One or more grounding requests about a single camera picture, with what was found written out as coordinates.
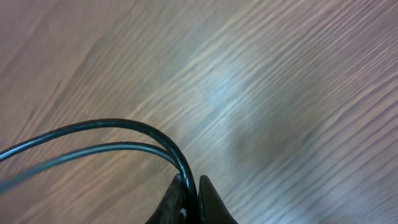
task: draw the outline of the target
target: curved cable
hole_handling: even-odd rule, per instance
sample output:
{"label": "curved cable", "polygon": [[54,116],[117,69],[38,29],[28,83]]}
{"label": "curved cable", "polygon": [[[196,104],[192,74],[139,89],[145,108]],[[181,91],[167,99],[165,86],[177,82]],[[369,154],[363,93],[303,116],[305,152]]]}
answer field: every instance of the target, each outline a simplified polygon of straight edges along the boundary
{"label": "curved cable", "polygon": [[195,181],[188,162],[178,146],[164,133],[158,129],[144,124],[138,121],[131,121],[128,119],[97,119],[91,121],[84,121],[76,124],[71,124],[56,130],[50,131],[48,133],[42,134],[30,140],[24,141],[20,144],[12,146],[3,152],[0,152],[0,162],[4,161],[20,152],[30,149],[34,146],[42,144],[44,142],[53,140],[60,136],[64,136],[71,133],[76,133],[79,131],[96,129],[96,128],[126,128],[140,133],[146,134],[153,139],[155,139],[159,144],[161,144],[167,151],[170,152],[173,160],[177,165],[177,169],[181,172],[181,176],[184,183],[184,189],[187,200],[187,213],[188,221],[191,223],[196,223],[200,219],[199,208],[198,208],[198,196],[197,189],[195,187]]}
{"label": "curved cable", "polygon": [[141,142],[112,142],[96,146],[85,147],[83,149],[63,154],[61,156],[49,159],[45,162],[35,165],[29,169],[23,170],[10,179],[0,180],[0,194],[15,187],[17,184],[20,184],[21,182],[33,177],[34,175],[38,174],[43,170],[55,167],[65,162],[101,152],[121,151],[121,150],[142,151],[142,152],[155,154],[164,158],[165,160],[169,161],[171,164],[175,166],[175,163],[173,159],[170,157],[170,154],[166,150],[160,147]]}

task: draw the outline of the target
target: cord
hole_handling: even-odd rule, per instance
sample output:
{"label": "cord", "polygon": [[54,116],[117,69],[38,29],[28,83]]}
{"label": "cord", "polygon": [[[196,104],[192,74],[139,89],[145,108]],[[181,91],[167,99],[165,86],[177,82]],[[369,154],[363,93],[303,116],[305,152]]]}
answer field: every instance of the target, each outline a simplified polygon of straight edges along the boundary
{"label": "cord", "polygon": [[97,119],[91,121],[84,121],[76,124],[71,124],[58,128],[56,130],[50,131],[48,133],[42,134],[30,140],[24,141],[20,144],[12,146],[3,152],[0,152],[0,162],[21,153],[27,149],[30,149],[39,144],[45,143],[47,141],[53,140],[60,136],[64,136],[71,133],[76,133],[79,131],[96,129],[96,128],[126,128],[138,131],[140,133],[146,134],[153,139],[155,139],[159,144],[161,144],[167,151],[169,151],[172,159],[175,161],[177,169],[180,171],[184,190],[187,200],[187,218],[189,223],[196,223],[200,219],[199,208],[198,208],[198,196],[195,187],[195,181],[188,162],[178,146],[164,133],[158,129],[144,124],[138,121],[131,121],[128,119]]}
{"label": "cord", "polygon": [[57,165],[63,164],[68,161],[72,161],[81,157],[89,156],[92,154],[97,154],[101,152],[109,152],[109,151],[121,151],[121,150],[128,150],[128,151],[142,151],[142,152],[149,152],[155,155],[158,155],[165,160],[169,161],[171,164],[175,166],[173,159],[170,157],[170,154],[157,146],[153,146],[151,144],[145,144],[141,142],[113,142],[113,143],[106,143],[100,144],[97,146],[90,146],[83,149],[79,149],[73,152],[66,153],[64,155],[58,156],[53,159],[49,159],[43,163],[40,163],[36,166],[33,166],[27,170],[19,172],[13,178],[8,180],[0,180],[0,194],[4,193],[5,191],[15,187],[17,184],[33,177],[34,175],[38,174],[43,170],[47,170],[49,168],[55,167]]}

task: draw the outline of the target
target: black object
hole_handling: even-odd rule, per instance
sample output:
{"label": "black object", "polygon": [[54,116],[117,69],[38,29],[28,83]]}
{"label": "black object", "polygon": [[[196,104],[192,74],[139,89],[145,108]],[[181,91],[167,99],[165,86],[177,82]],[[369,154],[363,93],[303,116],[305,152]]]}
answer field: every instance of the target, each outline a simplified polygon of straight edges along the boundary
{"label": "black object", "polygon": [[0,180],[0,194],[23,180],[38,174],[42,170],[49,169],[67,161],[106,151],[138,150],[163,157],[180,171],[169,185],[158,208],[147,221],[148,224],[236,223],[224,206],[217,191],[211,184],[210,179],[204,175],[200,177],[198,197],[191,169],[178,146],[158,129],[138,121],[127,119],[97,119],[58,128],[0,152],[0,162],[60,136],[96,128],[126,128],[139,131],[155,139],[165,150],[157,146],[139,142],[116,142],[87,147],[33,166],[30,169],[20,172],[13,178]]}

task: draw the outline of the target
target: black plastic piece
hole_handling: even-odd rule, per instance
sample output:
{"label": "black plastic piece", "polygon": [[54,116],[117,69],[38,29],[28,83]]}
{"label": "black plastic piece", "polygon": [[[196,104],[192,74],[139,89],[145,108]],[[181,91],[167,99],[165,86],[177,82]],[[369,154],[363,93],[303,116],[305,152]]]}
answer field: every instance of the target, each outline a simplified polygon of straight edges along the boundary
{"label": "black plastic piece", "polygon": [[186,207],[183,180],[177,174],[146,224],[184,224]]}
{"label": "black plastic piece", "polygon": [[205,175],[201,176],[199,181],[199,203],[203,224],[238,224]]}

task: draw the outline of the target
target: wooden floor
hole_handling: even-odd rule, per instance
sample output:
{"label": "wooden floor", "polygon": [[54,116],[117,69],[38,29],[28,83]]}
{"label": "wooden floor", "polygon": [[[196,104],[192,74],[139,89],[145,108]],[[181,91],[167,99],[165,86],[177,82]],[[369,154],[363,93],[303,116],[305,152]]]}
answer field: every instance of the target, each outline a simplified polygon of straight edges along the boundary
{"label": "wooden floor", "polygon": [[[398,223],[398,1],[5,0],[0,148],[96,118],[151,124],[239,223]],[[0,178],[111,141],[49,142]],[[1,223],[144,223],[177,173],[142,152],[53,168]]]}

